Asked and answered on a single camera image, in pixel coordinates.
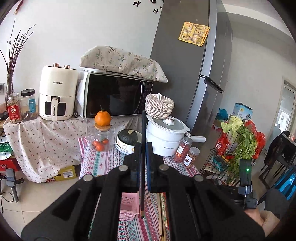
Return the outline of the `beige fleece sleeve forearm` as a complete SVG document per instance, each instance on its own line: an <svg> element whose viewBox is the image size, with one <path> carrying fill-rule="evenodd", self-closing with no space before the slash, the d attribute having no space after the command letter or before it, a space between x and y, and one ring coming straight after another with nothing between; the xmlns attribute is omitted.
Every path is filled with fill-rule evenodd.
<svg viewBox="0 0 296 241"><path fill-rule="evenodd" d="M274 228L279 224L280 219L277 218L271 211L261 211L260 213L261 224L260 226L263 228L265 236L267 237Z"/></svg>

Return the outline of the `person right hand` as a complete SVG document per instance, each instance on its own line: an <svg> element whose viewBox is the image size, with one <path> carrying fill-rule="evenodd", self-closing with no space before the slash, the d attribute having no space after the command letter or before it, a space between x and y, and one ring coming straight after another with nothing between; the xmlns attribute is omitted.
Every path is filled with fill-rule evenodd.
<svg viewBox="0 0 296 241"><path fill-rule="evenodd" d="M263 226L264 218L262 218L260 212L257 209L245 209L244 212L260 226Z"/></svg>

